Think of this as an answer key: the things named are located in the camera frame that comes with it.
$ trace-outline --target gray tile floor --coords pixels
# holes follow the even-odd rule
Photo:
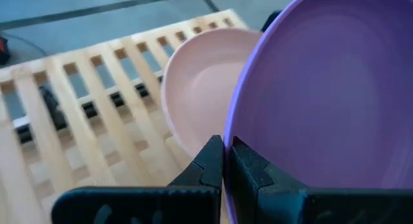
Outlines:
[[[292,0],[4,0],[0,6],[0,31],[23,38],[9,37],[13,58],[21,63],[83,48],[102,41],[168,25],[218,10],[233,8],[251,27],[260,29],[268,15]],[[124,67],[130,77],[129,62]],[[99,69],[106,87],[112,80]],[[87,91],[80,79],[72,76],[78,96]],[[6,94],[12,118],[24,114],[15,93]]]

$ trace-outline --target purple bowl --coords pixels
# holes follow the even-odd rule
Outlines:
[[[295,0],[240,75],[225,145],[312,187],[413,188],[412,91],[413,0]]]

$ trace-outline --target wooden slatted rack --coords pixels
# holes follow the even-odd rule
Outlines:
[[[192,160],[174,141],[160,110],[158,77],[142,53],[150,51],[161,68],[185,39],[213,28],[246,28],[232,10],[133,34],[98,45],[0,70],[0,95],[17,91],[33,141],[20,144],[0,96],[0,223],[50,223],[49,213],[63,192],[83,185],[163,186]],[[129,79],[120,59],[137,73]],[[105,89],[96,67],[104,64],[116,86]],[[78,73],[89,91],[78,98],[68,75]],[[38,85],[49,81],[68,128],[57,131]],[[135,90],[143,84],[149,96]],[[109,94],[119,92],[116,108]],[[93,102],[98,116],[86,118],[82,104]]]

